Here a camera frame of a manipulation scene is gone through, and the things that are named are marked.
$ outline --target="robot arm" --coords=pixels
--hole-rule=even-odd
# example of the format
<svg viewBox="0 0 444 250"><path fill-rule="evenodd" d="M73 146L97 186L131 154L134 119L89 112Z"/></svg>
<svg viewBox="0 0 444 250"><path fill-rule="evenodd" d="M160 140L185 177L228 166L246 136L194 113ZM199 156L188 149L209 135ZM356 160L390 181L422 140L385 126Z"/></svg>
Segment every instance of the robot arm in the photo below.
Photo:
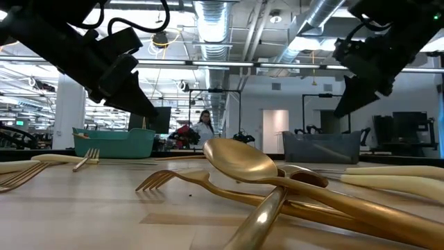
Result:
<svg viewBox="0 0 444 250"><path fill-rule="evenodd" d="M107 106L145 117L156 116L153 104L139 87L138 72L132 72L138 63L132 54L142 43L132 27L112 33L112 24L124 22L147 32L163 31L169 23L168 5L162 0L167 14L159 28L144 28L114 18L108 24L109 36L97 40L98 33L93 28L103 21L107 1L0 0L0 10L8 13L0 23L0 44L19 40L85 87L96 103L105 99ZM101 7L99 22L83 24L96 4ZM71 25L90 29L82 36Z"/></svg>
<svg viewBox="0 0 444 250"><path fill-rule="evenodd" d="M360 0L348 10L362 24L336 41L333 57L355 74L345 77L345 92L334 111L337 117L378 100L375 92L390 95L395 77L444 28L443 0ZM365 42L351 40L363 26L386 32Z"/></svg>

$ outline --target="white door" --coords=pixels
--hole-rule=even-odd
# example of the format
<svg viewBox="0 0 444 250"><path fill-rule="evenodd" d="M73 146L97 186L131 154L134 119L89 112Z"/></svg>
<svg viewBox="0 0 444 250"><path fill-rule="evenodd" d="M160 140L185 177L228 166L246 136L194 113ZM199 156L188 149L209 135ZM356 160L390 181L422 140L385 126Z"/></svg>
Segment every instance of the white door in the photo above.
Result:
<svg viewBox="0 0 444 250"><path fill-rule="evenodd" d="M263 110L262 151L264 153L284 153L282 131L289 130L288 110Z"/></svg>

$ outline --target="teal plastic tub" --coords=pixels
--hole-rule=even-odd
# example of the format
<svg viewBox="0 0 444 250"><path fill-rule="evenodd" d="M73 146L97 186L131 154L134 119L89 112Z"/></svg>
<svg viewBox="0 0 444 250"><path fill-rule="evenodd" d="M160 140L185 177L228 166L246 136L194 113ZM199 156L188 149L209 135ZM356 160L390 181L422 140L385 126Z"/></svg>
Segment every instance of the teal plastic tub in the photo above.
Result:
<svg viewBox="0 0 444 250"><path fill-rule="evenodd" d="M100 158L147 158L153 150L155 131L133 128L129 132L89 131L72 128L74 133L86 134L89 139L74 136L76 155L83 157L88 149L100 149Z"/></svg>

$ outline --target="wooden table surface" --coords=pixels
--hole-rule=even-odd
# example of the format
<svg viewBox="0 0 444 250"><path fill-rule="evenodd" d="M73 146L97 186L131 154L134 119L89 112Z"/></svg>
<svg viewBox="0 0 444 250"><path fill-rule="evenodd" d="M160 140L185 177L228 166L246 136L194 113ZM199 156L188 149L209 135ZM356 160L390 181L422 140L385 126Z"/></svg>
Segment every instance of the wooden table surface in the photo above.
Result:
<svg viewBox="0 0 444 250"><path fill-rule="evenodd" d="M156 191L135 192L135 188L155 171L198 167L210 171L210 180L221 188L262 195L273 189L270 185L238 184L206 160L156 163L106 165L105 160L77 173L71 171L73 165L45 169L20 188L0 194L1 249L221 249L253 207L217 197L180 179ZM328 188L444 222L444 207L428 199L336 181ZM285 215L278 217L263 246L273 250L369 248L416 249Z"/></svg>

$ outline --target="gray plastic tub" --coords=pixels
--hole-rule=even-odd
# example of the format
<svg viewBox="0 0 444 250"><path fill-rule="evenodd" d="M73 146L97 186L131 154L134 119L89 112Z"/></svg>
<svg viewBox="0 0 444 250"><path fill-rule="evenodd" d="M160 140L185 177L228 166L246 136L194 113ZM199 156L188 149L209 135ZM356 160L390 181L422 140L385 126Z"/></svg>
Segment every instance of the gray plastic tub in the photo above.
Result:
<svg viewBox="0 0 444 250"><path fill-rule="evenodd" d="M282 132L285 161L288 163L359 162L361 131L350 134L295 135Z"/></svg>

